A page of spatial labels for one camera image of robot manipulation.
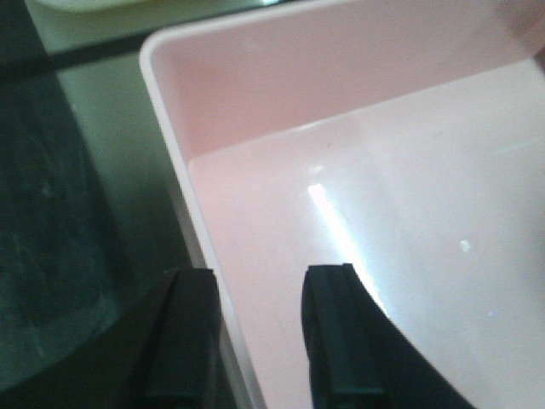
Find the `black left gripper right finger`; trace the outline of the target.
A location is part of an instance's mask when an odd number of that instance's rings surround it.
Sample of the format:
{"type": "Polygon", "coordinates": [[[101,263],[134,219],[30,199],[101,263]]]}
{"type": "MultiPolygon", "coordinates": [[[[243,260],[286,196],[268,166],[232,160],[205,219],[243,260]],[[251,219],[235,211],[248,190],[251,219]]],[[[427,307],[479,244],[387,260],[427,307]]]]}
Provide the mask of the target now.
{"type": "Polygon", "coordinates": [[[350,264],[313,265],[301,324],[315,408],[469,408],[405,338],[350,264]]]}

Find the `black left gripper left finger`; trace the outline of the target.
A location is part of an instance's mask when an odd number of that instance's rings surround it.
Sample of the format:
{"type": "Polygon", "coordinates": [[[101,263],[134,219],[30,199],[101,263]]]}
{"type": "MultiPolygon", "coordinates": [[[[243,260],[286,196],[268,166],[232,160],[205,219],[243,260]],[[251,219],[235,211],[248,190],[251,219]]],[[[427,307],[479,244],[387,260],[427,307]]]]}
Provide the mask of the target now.
{"type": "Polygon", "coordinates": [[[211,408],[221,309],[214,273],[169,273],[115,325],[86,343],[63,384],[65,408],[211,408]]]}

